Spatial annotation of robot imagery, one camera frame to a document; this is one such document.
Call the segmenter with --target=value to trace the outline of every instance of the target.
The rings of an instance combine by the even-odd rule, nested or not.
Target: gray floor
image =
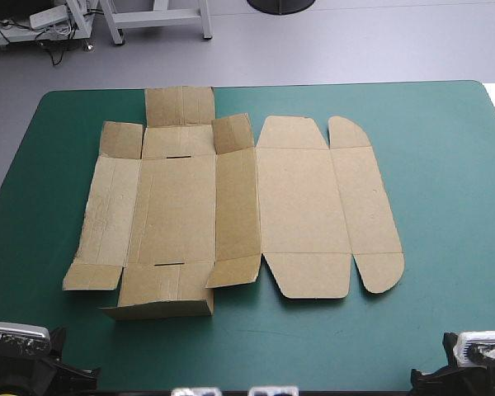
[[[191,2],[171,0],[175,6]],[[63,89],[252,86],[474,79],[495,83],[495,1],[318,0],[268,16],[245,0],[209,0],[198,26],[129,31],[115,47],[101,17],[95,51],[52,68],[34,46],[0,54],[0,185],[39,99]],[[120,11],[147,2],[119,1]]]

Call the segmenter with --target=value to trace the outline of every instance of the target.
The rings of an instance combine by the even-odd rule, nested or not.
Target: table top
[[[495,329],[495,109],[476,82],[215,89],[217,116],[345,116],[368,133],[406,271],[370,295],[352,268],[341,300],[256,283],[215,292],[213,317],[115,323],[118,291],[63,292],[104,120],[144,123],[141,90],[51,92],[0,190],[0,321],[68,327],[64,361],[102,367],[103,389],[297,384],[403,390],[446,363],[443,332]]]

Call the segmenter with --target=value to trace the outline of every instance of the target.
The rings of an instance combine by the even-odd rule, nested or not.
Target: white metal frame
[[[91,0],[91,8],[97,8],[99,0]],[[72,13],[73,21],[77,24],[77,30],[75,31],[74,39],[88,39],[92,34],[92,25],[94,15],[84,16],[81,13],[81,8],[79,6],[78,0],[66,0],[69,10]],[[22,25],[29,25],[28,21],[19,21]],[[20,27],[11,26],[6,28],[1,28],[1,32],[7,37],[12,43],[22,42],[22,41],[33,41],[40,33],[40,31],[30,31],[27,29],[22,29]],[[40,36],[44,40],[62,40],[65,36],[56,34],[44,34]],[[0,46],[7,45],[7,41],[0,35]]]
[[[99,0],[105,14],[112,39],[117,45],[125,43],[123,29],[187,25],[201,22],[204,38],[211,39],[211,22],[207,0],[198,0],[198,8],[169,10],[169,0],[154,0],[153,10],[145,12],[117,12],[111,0]]]

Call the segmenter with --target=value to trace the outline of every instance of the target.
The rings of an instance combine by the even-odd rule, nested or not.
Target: cardboard flap
[[[290,299],[340,299],[348,294],[349,253],[264,253],[279,285]]]
[[[329,127],[352,252],[365,288],[381,293],[400,279],[404,258],[374,150],[352,121],[333,117]]]
[[[352,251],[355,254],[402,252],[372,148],[331,151]]]
[[[129,266],[123,273],[118,306],[160,300],[212,300],[212,291],[205,288],[212,268],[213,262]]]
[[[123,268],[96,264],[72,264],[64,277],[63,290],[114,290]]]
[[[139,166],[136,159],[97,158],[81,239],[64,280],[65,290],[105,290],[117,286],[120,269],[126,265]],[[119,269],[94,271],[92,266]]]
[[[147,126],[210,125],[215,97],[210,87],[168,87],[145,90]]]
[[[143,159],[215,155],[210,125],[147,128]]]
[[[178,316],[207,316],[213,307],[205,299],[197,301],[156,301],[127,307],[101,309],[114,320],[172,318]]]
[[[115,320],[211,315],[213,291],[205,288],[212,262],[127,267],[116,308],[103,312]]]
[[[403,253],[354,255],[363,285],[370,293],[383,293],[398,283],[403,274]]]
[[[213,120],[214,148],[217,154],[254,147],[248,114],[231,115]]]
[[[257,148],[328,150],[314,120],[271,115],[264,121]]]
[[[335,115],[328,120],[330,149],[370,146],[369,137],[355,122]]]
[[[253,283],[258,278],[260,266],[260,254],[216,262],[205,287],[215,288]]]
[[[101,133],[99,155],[111,158],[141,158],[143,126],[106,121]]]
[[[216,261],[261,254],[254,148],[216,159]]]

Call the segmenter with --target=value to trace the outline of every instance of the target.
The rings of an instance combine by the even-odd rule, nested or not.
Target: cardboard
[[[365,288],[382,293],[398,283],[405,260],[374,150],[352,121],[334,116],[328,126],[354,259]]]
[[[216,154],[210,88],[146,91],[149,127],[106,122],[64,290],[113,290],[116,319],[212,314]]]
[[[282,294],[348,294],[403,273],[370,141],[352,121],[270,116],[255,147],[246,114],[215,120],[203,87],[146,90],[148,128],[106,122],[64,290],[113,290],[116,320],[209,315],[212,288],[254,282],[264,255]]]
[[[226,120],[214,125],[228,125],[233,137],[242,126]],[[403,251],[370,141],[350,120],[333,117],[329,125],[330,147],[309,118],[267,117],[257,165],[247,167],[257,173],[261,253],[289,298],[345,297],[352,255],[372,293],[388,290],[403,273]],[[239,180],[227,178],[228,185],[233,179]],[[207,286],[253,282],[257,272],[257,256],[215,265]]]

